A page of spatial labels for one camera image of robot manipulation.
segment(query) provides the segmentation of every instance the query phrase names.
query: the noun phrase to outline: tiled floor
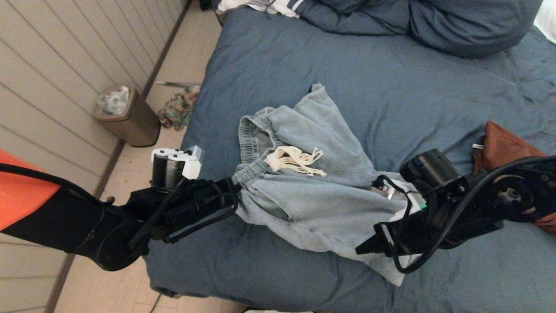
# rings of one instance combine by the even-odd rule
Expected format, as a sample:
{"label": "tiled floor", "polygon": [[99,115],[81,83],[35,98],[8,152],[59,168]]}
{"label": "tiled floor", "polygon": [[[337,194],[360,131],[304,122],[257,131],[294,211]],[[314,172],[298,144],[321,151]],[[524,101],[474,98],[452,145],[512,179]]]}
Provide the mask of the tiled floor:
{"label": "tiled floor", "polygon": [[[158,80],[201,83],[205,66],[220,34],[213,12],[201,12],[198,0],[191,7],[157,76]],[[155,111],[179,89],[155,85],[147,102]],[[162,129],[150,148],[126,145],[102,195],[127,202],[129,194],[149,186],[150,153],[154,148],[179,148],[185,131]],[[87,258],[77,256],[71,267],[56,313],[149,313],[158,294],[149,288],[145,263],[138,260],[117,272],[105,272]],[[156,313],[239,313],[245,305],[217,298],[162,297]]]}

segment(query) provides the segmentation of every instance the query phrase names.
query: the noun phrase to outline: trash can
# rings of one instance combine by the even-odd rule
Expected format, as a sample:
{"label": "trash can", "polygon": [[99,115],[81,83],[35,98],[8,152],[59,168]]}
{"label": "trash can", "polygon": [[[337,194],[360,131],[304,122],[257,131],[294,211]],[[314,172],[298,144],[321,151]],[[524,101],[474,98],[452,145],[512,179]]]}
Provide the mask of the trash can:
{"label": "trash can", "polygon": [[[134,87],[128,86],[128,89],[127,104],[121,114],[108,114],[97,104],[95,120],[130,146],[152,146],[160,133],[158,116]],[[121,85],[113,85],[104,89],[102,94],[109,95],[120,90]]]}

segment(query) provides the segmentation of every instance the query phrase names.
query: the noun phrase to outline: white drawstring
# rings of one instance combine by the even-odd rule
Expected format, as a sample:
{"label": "white drawstring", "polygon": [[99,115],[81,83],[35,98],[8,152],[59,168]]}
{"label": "white drawstring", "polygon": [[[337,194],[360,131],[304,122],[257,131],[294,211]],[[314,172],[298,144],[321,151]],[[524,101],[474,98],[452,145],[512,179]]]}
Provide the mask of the white drawstring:
{"label": "white drawstring", "polygon": [[309,154],[302,153],[301,149],[295,146],[280,146],[265,158],[265,162],[275,172],[281,168],[289,168],[299,173],[305,173],[307,176],[317,174],[325,177],[326,173],[323,170],[307,166],[320,159],[322,155],[322,150],[317,151],[317,147],[315,147],[312,154]]}

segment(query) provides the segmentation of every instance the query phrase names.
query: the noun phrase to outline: bed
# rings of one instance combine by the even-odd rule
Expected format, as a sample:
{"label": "bed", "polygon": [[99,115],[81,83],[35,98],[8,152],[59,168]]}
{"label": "bed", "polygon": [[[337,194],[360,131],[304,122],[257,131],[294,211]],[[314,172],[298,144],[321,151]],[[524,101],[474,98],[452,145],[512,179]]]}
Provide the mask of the bed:
{"label": "bed", "polygon": [[[294,106],[319,82],[376,169],[397,171],[438,148],[468,173],[471,145],[489,120],[554,153],[555,64],[555,46],[536,27],[512,48],[460,58],[409,36],[338,35],[239,8],[227,15],[181,146],[204,149],[202,178],[231,176],[240,162],[240,118]],[[401,287],[360,262],[297,249],[238,216],[176,244],[153,241],[145,260],[157,291],[264,309],[548,313],[556,309],[555,239],[506,222],[437,251]]]}

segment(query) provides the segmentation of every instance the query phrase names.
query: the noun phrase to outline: brown cloth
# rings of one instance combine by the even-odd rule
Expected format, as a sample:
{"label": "brown cloth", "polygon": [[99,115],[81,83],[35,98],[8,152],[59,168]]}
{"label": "brown cloth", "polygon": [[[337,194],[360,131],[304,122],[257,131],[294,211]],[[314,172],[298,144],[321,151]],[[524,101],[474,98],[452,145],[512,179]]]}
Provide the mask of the brown cloth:
{"label": "brown cloth", "polygon": [[[491,171],[525,157],[546,156],[527,141],[492,121],[486,123],[485,135],[481,141],[483,149],[473,151],[475,171],[482,169]],[[556,213],[547,215],[533,224],[548,232],[556,233]]]}

